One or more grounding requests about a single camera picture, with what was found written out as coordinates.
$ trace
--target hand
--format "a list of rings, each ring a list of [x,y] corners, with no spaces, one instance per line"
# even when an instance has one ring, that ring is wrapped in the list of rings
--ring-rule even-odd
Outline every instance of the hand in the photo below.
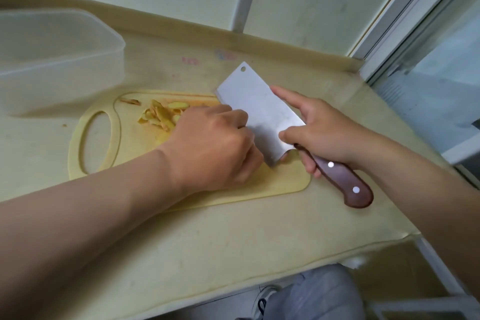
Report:
[[[185,195],[243,184],[264,161],[248,114],[229,105],[191,107],[158,149]]]
[[[272,92],[300,110],[304,126],[292,126],[280,132],[285,143],[299,144],[310,153],[328,160],[360,167],[358,153],[365,149],[375,132],[354,122],[349,117],[318,98],[308,98],[295,91],[271,86]],[[321,172],[308,153],[299,150],[305,169],[319,178]]]

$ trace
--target knife blade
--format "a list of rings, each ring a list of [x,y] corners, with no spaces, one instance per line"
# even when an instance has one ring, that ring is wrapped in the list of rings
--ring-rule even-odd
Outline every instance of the knife blade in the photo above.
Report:
[[[267,165],[273,166],[287,151],[295,149],[280,140],[279,132],[305,123],[246,62],[226,78],[215,94],[222,104],[247,112],[247,127],[254,132],[255,145]],[[343,193],[345,205],[360,209],[372,203],[374,195],[369,185],[349,166],[309,154],[321,173]]]

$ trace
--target yellow cutting board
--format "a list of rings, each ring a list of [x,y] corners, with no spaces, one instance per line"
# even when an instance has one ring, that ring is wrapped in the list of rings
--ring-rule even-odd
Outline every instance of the yellow cutting board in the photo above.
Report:
[[[137,99],[141,106],[120,101]],[[90,121],[97,114],[105,112],[110,118],[111,135],[105,160],[99,170],[122,164],[151,151],[168,139],[168,134],[155,125],[139,124],[138,118],[147,109],[152,99],[162,104],[173,101],[188,102],[190,106],[216,105],[219,101],[214,95],[199,95],[184,92],[161,90],[136,90],[129,92],[111,92],[95,102],[77,124],[70,141],[68,152],[68,172],[70,179],[86,176],[81,165],[81,149],[84,135]],[[241,187],[214,192],[200,192],[191,195],[170,208],[183,210],[229,202],[257,199],[266,196],[301,191],[308,186],[310,175],[305,172],[297,151],[291,151],[285,162],[270,168],[265,163],[249,181]]]

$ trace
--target red mark on table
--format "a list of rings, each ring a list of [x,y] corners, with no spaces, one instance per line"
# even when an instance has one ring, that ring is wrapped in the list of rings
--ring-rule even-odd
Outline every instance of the red mark on table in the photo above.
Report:
[[[237,59],[237,55],[229,50],[216,50],[215,55],[218,57],[219,60],[227,60],[233,61]]]
[[[187,64],[187,65],[194,65],[194,66],[197,66],[200,64],[200,61],[198,61],[196,58],[194,57],[185,57],[183,56],[181,58],[181,61],[184,63],[184,64]]]

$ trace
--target white plastic box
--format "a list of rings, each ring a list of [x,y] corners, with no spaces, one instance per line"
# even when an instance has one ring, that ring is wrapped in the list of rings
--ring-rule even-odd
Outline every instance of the white plastic box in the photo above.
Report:
[[[123,38],[75,9],[0,11],[0,109],[21,115],[124,78]]]

